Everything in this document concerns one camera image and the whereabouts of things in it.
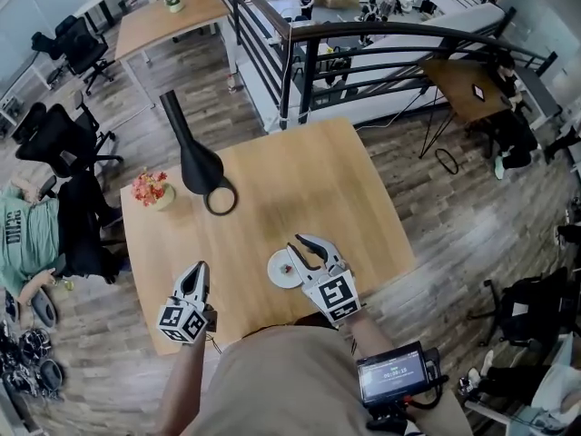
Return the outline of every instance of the green t-shirt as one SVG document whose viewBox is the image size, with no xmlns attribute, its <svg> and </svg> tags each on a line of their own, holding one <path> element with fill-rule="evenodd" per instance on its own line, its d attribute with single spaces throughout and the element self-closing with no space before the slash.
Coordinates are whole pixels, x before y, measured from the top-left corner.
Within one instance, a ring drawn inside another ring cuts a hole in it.
<svg viewBox="0 0 581 436">
<path fill-rule="evenodd" d="M 32 205 L 11 184 L 0 194 L 0 283 L 14 297 L 20 295 L 28 280 L 58 257 L 57 214 L 56 199 Z"/>
</svg>

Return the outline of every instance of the chair seat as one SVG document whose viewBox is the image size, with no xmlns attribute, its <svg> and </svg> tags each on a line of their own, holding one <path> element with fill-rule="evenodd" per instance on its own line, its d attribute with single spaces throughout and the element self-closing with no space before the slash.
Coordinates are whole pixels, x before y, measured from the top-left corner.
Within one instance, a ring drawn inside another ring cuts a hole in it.
<svg viewBox="0 0 581 436">
<path fill-rule="evenodd" d="M 90 52 L 84 54 L 83 59 L 78 60 L 74 64 L 71 64 L 71 68 L 75 73 L 82 74 L 95 63 L 97 63 L 101 58 L 103 58 L 103 55 L 105 55 L 106 51 L 107 45 L 97 44 Z"/>
</svg>

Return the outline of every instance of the brown shirt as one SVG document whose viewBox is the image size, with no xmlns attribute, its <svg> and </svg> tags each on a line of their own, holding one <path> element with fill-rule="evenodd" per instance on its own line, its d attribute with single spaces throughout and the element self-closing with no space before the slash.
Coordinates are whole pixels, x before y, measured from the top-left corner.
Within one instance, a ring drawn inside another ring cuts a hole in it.
<svg viewBox="0 0 581 436">
<path fill-rule="evenodd" d="M 416 416 L 428 436 L 472 436 L 450 392 L 435 410 Z M 355 361 L 340 335 L 281 326 L 237 342 L 222 355 L 200 413 L 184 434 L 387 434 L 368 431 L 369 419 Z"/>
</svg>

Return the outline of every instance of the wooden floor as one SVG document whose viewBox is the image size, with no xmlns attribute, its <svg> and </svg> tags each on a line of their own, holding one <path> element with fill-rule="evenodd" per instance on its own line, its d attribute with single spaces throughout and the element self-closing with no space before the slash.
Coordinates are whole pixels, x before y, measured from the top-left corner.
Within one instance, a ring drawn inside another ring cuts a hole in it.
<svg viewBox="0 0 581 436">
<path fill-rule="evenodd" d="M 116 30 L 107 36 L 113 46 Z M 202 143 L 218 150 L 262 134 L 246 92 L 228 93 L 226 54 L 217 36 L 207 31 L 189 35 L 179 44 L 159 46 L 150 57 L 151 68 L 139 57 L 133 60 L 137 75 L 152 94 L 176 90 L 192 132 Z M 177 164 L 179 149 L 161 107 L 120 125 L 144 102 L 121 66 L 116 64 L 112 72 L 115 81 L 99 81 L 88 104 L 104 130 L 115 130 L 116 152 L 125 158 L 123 165 L 103 172 L 107 199 L 118 204 L 121 186 L 144 166 L 163 169 Z M 48 104 L 60 102 L 71 111 L 71 93 L 81 86 L 69 80 L 50 95 L 34 90 L 27 96 L 34 100 L 40 95 Z M 465 321 L 470 309 L 491 303 L 482 282 L 490 278 L 499 286 L 508 285 L 571 262 L 572 250 L 557 249 L 552 229 L 578 192 L 578 183 L 564 156 L 547 167 L 540 153 L 527 169 L 507 172 L 499 182 L 490 161 L 483 158 L 482 139 L 466 138 L 454 124 L 437 143 L 458 160 L 459 172 L 451 175 L 433 150 L 418 159 L 424 132 L 425 124 L 416 119 L 359 133 L 418 260 L 414 272 L 367 302 L 396 343 L 420 339 L 425 348 L 438 346 L 444 371 L 455 386 L 457 377 L 479 365 L 486 352 L 478 348 L 478 341 L 487 323 Z M 549 127 L 543 135 L 552 136 Z M 36 183 L 50 174 L 46 166 L 17 162 L 14 151 L 10 140 L 0 144 L 2 183 L 16 170 Z M 64 366 L 66 385 L 61 402 L 27 400 L 36 421 L 52 435 L 150 431 L 173 357 L 155 355 L 132 276 L 121 276 L 114 286 L 79 279 L 72 292 L 56 287 L 51 295 L 60 315 L 52 332 L 54 357 Z M 22 328 L 30 327 L 31 321 L 27 312 Z M 515 353 L 504 344 L 497 345 L 497 351 L 501 362 L 510 362 Z M 207 347 L 204 389 L 217 361 L 217 352 Z"/>
</svg>

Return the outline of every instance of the potted plant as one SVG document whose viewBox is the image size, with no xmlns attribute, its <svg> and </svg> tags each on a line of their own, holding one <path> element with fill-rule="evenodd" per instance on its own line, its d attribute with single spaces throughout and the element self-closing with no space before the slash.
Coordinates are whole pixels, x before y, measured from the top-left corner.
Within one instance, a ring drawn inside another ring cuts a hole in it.
<svg viewBox="0 0 581 436">
<path fill-rule="evenodd" d="M 143 170 L 133 181 L 131 194 L 144 207 L 155 211 L 163 210 L 175 198 L 175 190 L 165 182 L 166 179 L 166 173 L 147 173 Z"/>
<path fill-rule="evenodd" d="M 165 6 L 167 6 L 172 13 L 177 13 L 183 10 L 182 0 L 165 0 Z"/>
</svg>

